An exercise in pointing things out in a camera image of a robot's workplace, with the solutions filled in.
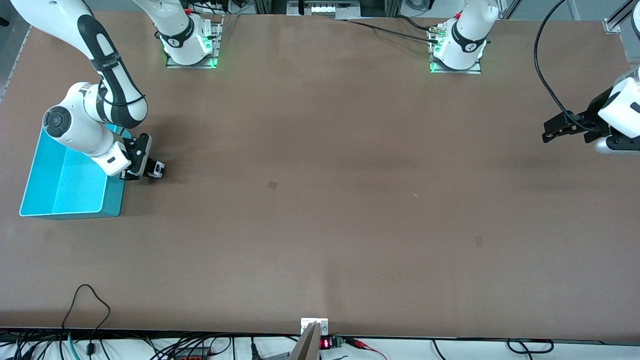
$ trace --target red digital display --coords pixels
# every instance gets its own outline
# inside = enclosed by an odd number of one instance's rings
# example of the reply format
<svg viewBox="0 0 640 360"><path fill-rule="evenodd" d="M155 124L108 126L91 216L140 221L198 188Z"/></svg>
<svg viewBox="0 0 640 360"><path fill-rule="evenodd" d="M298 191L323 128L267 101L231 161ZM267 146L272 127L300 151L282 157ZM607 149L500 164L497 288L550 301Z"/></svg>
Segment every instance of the red digital display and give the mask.
<svg viewBox="0 0 640 360"><path fill-rule="evenodd" d="M331 338L320 340L320 350L328 350L331 348Z"/></svg>

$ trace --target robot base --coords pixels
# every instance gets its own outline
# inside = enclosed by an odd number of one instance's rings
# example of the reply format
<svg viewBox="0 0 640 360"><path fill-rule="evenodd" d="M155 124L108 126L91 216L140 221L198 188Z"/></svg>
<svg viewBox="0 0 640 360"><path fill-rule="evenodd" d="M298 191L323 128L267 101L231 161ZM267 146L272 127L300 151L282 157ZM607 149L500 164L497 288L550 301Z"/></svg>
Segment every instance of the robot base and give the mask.
<svg viewBox="0 0 640 360"><path fill-rule="evenodd" d="M224 17L221 22L211 22L211 20L204 20L204 34L205 36L200 38L200 45L202 45L205 51L210 53L202 58L202 60L191 65L181 65L171 59L171 56L166 56L166 67L168 69L215 69L218 67L218 57L220 56L220 40L222 33L222 25L224 23Z"/></svg>
<svg viewBox="0 0 640 360"><path fill-rule="evenodd" d="M446 31L444 26L445 26L445 24L438 24L437 30L439 30L440 32L435 33L435 34L431 33L430 31L427 31L427 38L435 39L435 40L441 42L443 40L443 37L444 37L444 32ZM442 60L440 60L437 57L433 56L434 53L436 53L436 52L438 52L440 50L439 47L440 47L440 44L429 43L429 68L430 68L431 73L434 73L434 74L447 74L447 73L453 73L453 74L482 74L482 69L480 67L480 59L478 59L476 61L476 63L473 64L473 66L471 66L469 69L465 69L465 70L455 70L455 69L452 69L452 68L444 65Z"/></svg>

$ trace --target black cable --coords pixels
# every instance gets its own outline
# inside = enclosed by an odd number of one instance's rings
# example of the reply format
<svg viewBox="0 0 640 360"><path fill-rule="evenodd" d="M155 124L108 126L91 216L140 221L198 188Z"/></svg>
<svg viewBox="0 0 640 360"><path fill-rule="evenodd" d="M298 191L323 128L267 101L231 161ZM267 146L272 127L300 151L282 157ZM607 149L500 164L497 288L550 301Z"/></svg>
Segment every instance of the black cable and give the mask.
<svg viewBox="0 0 640 360"><path fill-rule="evenodd" d="M229 343L227 344L227 347L225 347L225 348L224 348L222 351L220 351L220 352L212 352L212 351L211 351L211 347L213 346L213 342L214 342L214 341L216 341L216 339L218 339L218 338L213 338L213 340L211 340L211 344L209 344L209 351L208 351L208 352L211 354L211 356L220 355L220 354L222 354L223 352L227 351L227 350L229 349L229 347L231 347L231 339L232 339L232 338L229 336Z"/></svg>
<svg viewBox="0 0 640 360"><path fill-rule="evenodd" d="M154 352L156 353L156 355L158 355L158 349L156 349L156 346L154 345L153 341L151 341L151 339L149 338L149 335L145 333L145 336L147 337L147 343L149 344L149 346L151 346L151 348L154 349Z"/></svg>
<svg viewBox="0 0 640 360"><path fill-rule="evenodd" d="M191 6L195 7L195 8L209 9L209 10L211 11L211 13L212 13L212 14L215 14L215 12L214 12L215 10L217 10L217 11L223 11L223 12L225 12L225 13L227 13L227 14L231 14L231 12L230 12L230 11L225 10L225 9L223 9L223 8L220 8L220 9L218 9L218 8L212 8L212 7L211 7L211 5L207 4L205 1L199 1L199 3L203 4L204 6L203 6L203 5L199 5L199 4L195 4L193 0L180 0L180 1L184 1L185 3L187 3L187 4L191 5Z"/></svg>
<svg viewBox="0 0 640 360"><path fill-rule="evenodd" d="M565 117L571 120L577 127L580 127L583 130L599 132L596 129L591 129L580 124L573 117L573 115L564 107L564 105L560 102L560 99L558 99L558 96L556 96L556 93L554 93L554 91L551 90L551 87L547 83L547 80L545 80L545 77L542 76L542 71L540 71L540 65L538 64L538 43L540 42L540 35L542 35L542 30L545 28L545 25L547 24L547 21L549 21L549 18L551 18L551 15L553 15L556 9L558 9L560 5L562 5L565 1L566 0L558 1L558 3L551 9L551 11L549 11L545 19L542 20L542 24L540 24L540 29L538 30L538 34L536 35L536 41L533 43L533 64L536 67L536 73L538 74L540 81L542 81L542 85L545 87L545 89L547 89L547 91L549 92L549 95L551 95L551 98L556 102L560 110L562 110Z"/></svg>
<svg viewBox="0 0 640 360"><path fill-rule="evenodd" d="M163 356L171 357L175 355L176 349L178 349L180 346L182 346L182 344L185 344L188 341L189 341L189 338L187 338L187 336L182 336L175 343L160 349L158 353L156 355L153 355L149 360L154 360L155 358L158 358L158 360L161 360Z"/></svg>
<svg viewBox="0 0 640 360"><path fill-rule="evenodd" d="M22 347L23 347L23 344L20 342L20 338L21 338L21 337L22 337L22 335L18 336L18 337L15 339L15 351L13 352L13 358L14 358L14 359L19 359L20 357L22 357Z"/></svg>
<svg viewBox="0 0 640 360"><path fill-rule="evenodd" d="M394 16L394 18L407 20L409 22L409 24L411 24L411 26L413 26L414 28L420 29L420 30L429 31L429 28L432 28L432 26L421 26L421 25L418 25L418 24L415 23L415 21L411 20L410 17L404 16L404 15L396 15L396 16Z"/></svg>
<svg viewBox="0 0 640 360"><path fill-rule="evenodd" d="M389 29L383 29L383 28L379 28L375 25L369 25L369 24L365 24L364 22L357 22L357 21L350 21L350 20L342 20L345 22L348 22L349 24L358 24L358 25L362 25L362 26L366 26L368 28L372 28L375 30L380 30L380 31L384 31L386 33L390 33L393 35L397 35L399 37L406 37L406 38L412 38L412 39L416 39L416 40L420 40L420 41L425 41L425 42L430 42L432 44L437 44L438 41L435 39L430 39L430 38L421 38L421 37L415 37L413 35L409 35L409 34L404 34L404 33L399 33L397 31L393 31L393 30L389 30Z"/></svg>
<svg viewBox="0 0 640 360"><path fill-rule="evenodd" d="M442 360L447 360L440 352L440 349L438 348L438 343L434 339L431 339L431 341L433 341L433 347L436 348L436 352L438 353L438 356L440 356Z"/></svg>
<svg viewBox="0 0 640 360"><path fill-rule="evenodd" d="M53 341L55 341L55 339L56 338L51 338L51 340L49 340L49 342L47 342L47 344L44 347L44 349L42 349L42 353L40 353L40 355L36 358L36 360L44 359L44 356L47 353L47 349L51 346L51 344L53 343Z"/></svg>
<svg viewBox="0 0 640 360"><path fill-rule="evenodd" d="M34 338L35 336L35 332L34 335L32 336L25 336L24 339L22 340L22 344L20 345L19 348L19 353L13 356L14 359L22 359L23 357L27 358L27 359L33 359L33 354L35 353L36 348L38 347L38 345L42 344L43 342L45 342L46 340L36 340ZM25 352L24 354L22 354L22 347L26 346L28 342L30 341L37 341L34 345L31 345L29 347L29 350L27 350L27 352Z"/></svg>
<svg viewBox="0 0 640 360"><path fill-rule="evenodd" d="M106 357L107 360L111 360L111 358L109 357L109 354L107 353L107 349L104 348L104 344L102 343L102 338L100 337L100 335L98 335L98 341L100 342L100 347L102 348L102 352L104 353L104 357Z"/></svg>
<svg viewBox="0 0 640 360"><path fill-rule="evenodd" d="M516 350L513 347L511 347L511 342L516 342L518 344L520 344L520 346L523 348L523 350ZM556 347L554 345L554 342L552 340L548 341L548 344L551 345L551 347L549 347L546 350L529 350L529 348L527 347L527 345L525 345L521 340L518 339L507 339L507 347L509 348L509 350L511 350L512 352L516 353L516 354L520 354L520 355L527 355L529 356L529 360L533 360L533 354L548 354L551 351L554 350L554 347Z"/></svg>
<svg viewBox="0 0 640 360"><path fill-rule="evenodd" d="M191 351L189 351L189 353L187 354L187 359L189 359L191 357L191 354L196 350L196 348L198 347L198 345L202 344L204 346L204 342L207 341L208 338L204 338L198 342L196 342L194 345L189 344L188 347L186 348L191 348Z"/></svg>
<svg viewBox="0 0 640 360"><path fill-rule="evenodd" d="M109 100L105 99L105 98L102 96L102 94L100 94L100 90L102 89L102 87L103 87L103 86L104 86L104 82L103 82L102 80L100 80L100 82L98 83L98 96L97 96L97 97L98 97L98 101L106 102L107 104L109 104L109 105L111 105L111 106L129 106L129 105L131 105L131 104L135 104L136 102L138 102L138 101L140 101L140 100L144 99L144 98L147 96L146 94L142 94L142 95L140 95L140 97L139 97L139 98L137 98L137 99L135 99L135 100L128 101L128 102L111 102L111 101L109 101Z"/></svg>
<svg viewBox="0 0 640 360"><path fill-rule="evenodd" d="M60 338L58 338L58 350L60 351L60 360L65 360L65 355L62 353L62 332L60 332Z"/></svg>
<svg viewBox="0 0 640 360"><path fill-rule="evenodd" d="M65 318L62 319L62 325L60 326L63 330L65 328L65 323L67 322L67 318L69 318L69 314L71 313L71 310L74 308L74 304L76 303L76 297L78 296L78 292L80 291L81 288L83 287L87 287L89 288L89 290L91 290L91 292L93 293L93 296L102 303L102 305L104 305L104 307L107 308L107 315L102 319L102 321L98 324L98 326L96 326L93 331L91 332L91 335L89 336L89 343L92 342L93 340L93 335L95 334L95 332L98 330L98 328L100 326L102 326L102 324L104 324L105 321L107 321L107 319L109 318L109 315L111 315L111 307L109 306L109 304L107 304L104 300L102 300L98 294L96 294L95 290L93 289L93 287L89 284L82 284L80 286L78 286L76 288L76 292L74 293L74 298L71 300L71 306L69 306L69 310L67 311Z"/></svg>

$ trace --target metal bracket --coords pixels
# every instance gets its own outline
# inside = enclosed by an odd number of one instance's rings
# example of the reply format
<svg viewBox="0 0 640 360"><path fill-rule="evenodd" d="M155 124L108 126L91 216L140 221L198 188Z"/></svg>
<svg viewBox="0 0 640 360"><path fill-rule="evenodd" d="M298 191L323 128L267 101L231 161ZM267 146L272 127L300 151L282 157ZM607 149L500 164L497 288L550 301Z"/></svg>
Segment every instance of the metal bracket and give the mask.
<svg viewBox="0 0 640 360"><path fill-rule="evenodd" d="M620 24L631 16L638 2L640 0L627 0L610 17L605 18L602 21L604 31L607 34L619 34Z"/></svg>
<svg viewBox="0 0 640 360"><path fill-rule="evenodd" d="M318 360L320 358L320 339L329 331L329 321L320 318L302 318L302 332L289 360Z"/></svg>
<svg viewBox="0 0 640 360"><path fill-rule="evenodd" d="M498 2L498 6L500 8L500 19L502 20L510 19L513 16L513 13L515 13L516 10L518 9L518 6L520 6L521 2L522 0L513 0L511 4L508 4L507 1L500 0Z"/></svg>
<svg viewBox="0 0 640 360"><path fill-rule="evenodd" d="M215 69L216 67L218 67L222 25L224 24L224 21L224 15L222 16L222 20L220 20L220 22L211 22L211 20L205 19L205 32L204 36L201 39L201 45L207 50L212 50L207 56L202 58L202 60L192 65L180 65L167 55L166 67L168 69Z"/></svg>
<svg viewBox="0 0 640 360"><path fill-rule="evenodd" d="M305 329L309 325L309 323L318 322L320 323L320 329L322 331L321 335L329 335L329 320L325 318L302 318L300 319L300 334L305 332Z"/></svg>

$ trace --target metal frame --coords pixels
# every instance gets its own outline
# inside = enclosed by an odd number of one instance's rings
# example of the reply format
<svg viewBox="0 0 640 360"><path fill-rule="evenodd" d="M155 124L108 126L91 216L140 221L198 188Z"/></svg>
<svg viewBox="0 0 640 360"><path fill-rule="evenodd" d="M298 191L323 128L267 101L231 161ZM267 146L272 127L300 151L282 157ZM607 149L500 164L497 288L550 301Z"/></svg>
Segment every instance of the metal frame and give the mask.
<svg viewBox="0 0 640 360"><path fill-rule="evenodd" d="M318 360L320 356L320 337L322 335L322 323L310 322L300 335L296 347L291 351L289 360Z"/></svg>
<svg viewBox="0 0 640 360"><path fill-rule="evenodd" d="M575 0L568 0L566 5L569 7L569 15L571 15L571 20L582 20L580 18L580 13L578 12L578 6L575 4Z"/></svg>
<svg viewBox="0 0 640 360"><path fill-rule="evenodd" d="M360 17L360 0L287 0L287 15L320 15L335 19Z"/></svg>
<svg viewBox="0 0 640 360"><path fill-rule="evenodd" d="M502 20L508 20L513 16L513 13L516 12L516 10L518 9L518 6L520 6L520 4L522 3L522 0L513 0L513 2L503 11L500 13L500 19Z"/></svg>
<svg viewBox="0 0 640 360"><path fill-rule="evenodd" d="M16 65L18 65L18 59L22 53L22 48L27 41L29 32L31 31L31 25L18 16L10 23L9 37L4 44L0 44L0 102L4 97L7 87L9 87L9 81Z"/></svg>
<svg viewBox="0 0 640 360"><path fill-rule="evenodd" d="M634 7L640 2L640 0L627 0L622 4L610 17L605 18L602 21L604 30L607 34L620 33L620 24L624 22L627 17L630 17L634 11Z"/></svg>

